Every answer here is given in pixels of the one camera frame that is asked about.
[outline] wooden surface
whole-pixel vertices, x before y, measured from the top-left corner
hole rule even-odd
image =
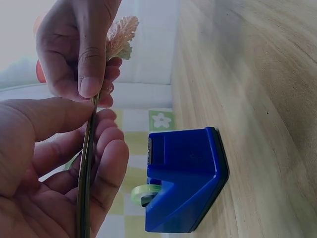
[[[230,167],[189,237],[316,238],[317,1],[181,0],[172,89]]]

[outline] hand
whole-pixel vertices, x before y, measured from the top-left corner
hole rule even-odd
[[[63,98],[0,103],[0,234],[15,238],[74,238],[80,158],[69,170],[39,178],[67,163],[82,148],[90,102]],[[110,109],[97,116],[92,168],[91,236],[112,205],[128,162],[123,133]],[[54,142],[46,140],[63,133]]]
[[[100,106],[113,104],[112,82],[120,58],[106,66],[106,34],[121,0],[57,0],[43,19],[36,44],[49,89],[55,96],[82,101],[100,90]]]

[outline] green wheel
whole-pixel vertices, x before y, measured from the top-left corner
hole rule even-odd
[[[135,187],[131,192],[131,201],[137,206],[145,207],[160,192],[162,186],[146,184]]]

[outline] orange object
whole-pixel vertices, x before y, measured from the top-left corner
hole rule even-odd
[[[36,77],[40,83],[46,83],[40,61],[36,62]]]
[[[46,16],[47,13],[48,13],[47,11],[46,11],[46,12],[43,12],[42,14],[40,14],[40,15],[36,18],[36,20],[35,20],[35,22],[34,22],[34,26],[33,26],[33,36],[34,36],[34,37],[35,37],[35,35],[36,35],[36,32],[37,32],[38,29],[39,29],[40,24],[42,23],[42,21],[43,21],[43,19],[44,19],[44,17]]]

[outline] white flower pattern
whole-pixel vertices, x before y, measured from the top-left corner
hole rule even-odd
[[[165,117],[163,113],[159,113],[157,116],[152,116],[152,119],[154,120],[155,128],[159,128],[160,126],[169,128],[169,123],[172,121],[171,118]]]

